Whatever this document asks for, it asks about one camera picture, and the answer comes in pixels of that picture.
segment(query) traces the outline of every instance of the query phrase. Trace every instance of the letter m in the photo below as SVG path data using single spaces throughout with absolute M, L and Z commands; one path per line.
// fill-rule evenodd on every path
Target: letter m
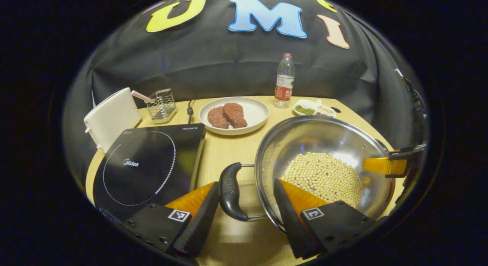
M 302 9 L 296 5 L 280 2 L 272 10 L 269 10 L 259 0 L 230 1 L 236 4 L 236 20 L 229 25 L 230 31 L 254 31 L 257 26 L 251 23 L 252 15 L 265 31 L 270 31 L 281 19 L 281 26 L 277 28 L 279 33 L 298 38 L 307 37 L 300 21 Z

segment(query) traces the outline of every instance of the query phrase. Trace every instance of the black power cord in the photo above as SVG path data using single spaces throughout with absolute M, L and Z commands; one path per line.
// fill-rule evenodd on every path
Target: black power cord
M 193 115 L 193 108 L 190 106 L 191 101 L 196 99 L 191 99 L 188 101 L 188 108 L 186 109 L 186 113 L 188 113 L 188 125 L 191 124 L 191 116 Z

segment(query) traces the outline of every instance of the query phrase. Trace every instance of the induction cooktop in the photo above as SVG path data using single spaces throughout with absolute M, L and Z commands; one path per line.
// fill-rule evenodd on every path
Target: induction cooktop
M 149 203 L 166 205 L 194 190 L 204 138 L 204 124 L 123 131 L 96 172 L 96 208 L 120 223 Z

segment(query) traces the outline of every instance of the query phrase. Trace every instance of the black pan handle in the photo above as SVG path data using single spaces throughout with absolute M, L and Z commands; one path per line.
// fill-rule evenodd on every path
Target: black pan handle
M 239 184 L 237 184 L 237 172 L 241 167 L 254 167 L 253 164 L 234 163 L 227 166 L 220 174 L 218 186 L 218 199 L 220 207 L 230 217 L 239 221 L 262 218 L 264 216 L 248 216 L 239 206 Z

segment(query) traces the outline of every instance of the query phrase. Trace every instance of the midea logo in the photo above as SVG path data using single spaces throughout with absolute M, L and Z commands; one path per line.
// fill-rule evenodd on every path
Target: midea logo
M 139 166 L 139 163 L 136 163 L 134 161 L 130 161 L 129 158 L 127 158 L 126 160 L 124 160 L 124 165 L 137 167 L 137 166 Z

